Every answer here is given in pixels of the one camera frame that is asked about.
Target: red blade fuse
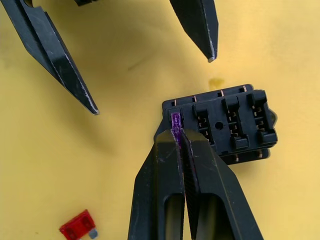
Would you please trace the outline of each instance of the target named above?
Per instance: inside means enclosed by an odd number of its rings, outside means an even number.
[[[83,211],[60,227],[60,232],[67,240],[79,240],[86,234],[89,234],[91,239],[95,239],[98,236],[95,222],[88,210]]]

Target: yellow surface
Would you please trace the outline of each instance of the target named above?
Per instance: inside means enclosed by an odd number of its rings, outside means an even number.
[[[266,90],[278,114],[271,157],[231,167],[260,230],[266,240],[319,239],[320,1],[216,0],[212,64],[169,0],[34,5],[51,16],[101,114],[27,53],[1,6],[1,240],[63,240],[59,227],[84,209],[101,240],[127,239],[162,101],[246,83]]]

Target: stain on surface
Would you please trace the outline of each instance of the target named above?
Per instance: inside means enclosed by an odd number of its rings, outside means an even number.
[[[150,58],[152,58],[156,53],[152,52],[151,54],[143,57],[142,59],[140,59],[139,61],[135,62],[134,64],[132,64],[131,66],[128,67],[128,72],[134,70],[135,68],[143,65],[144,63],[146,63]]]
[[[222,85],[225,83],[225,80],[221,77],[213,77],[209,80],[209,89],[210,91],[222,89]]]

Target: mounting hole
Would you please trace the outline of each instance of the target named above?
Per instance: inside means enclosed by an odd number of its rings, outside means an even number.
[[[218,130],[221,130],[221,129],[224,128],[224,124],[222,122],[220,122],[220,121],[216,122],[214,126]]]

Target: blade fuse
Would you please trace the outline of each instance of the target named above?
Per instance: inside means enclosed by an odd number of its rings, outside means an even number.
[[[91,239],[98,236],[95,222],[88,210],[83,211],[60,227],[60,232],[67,240],[79,240],[86,234],[89,234]]]

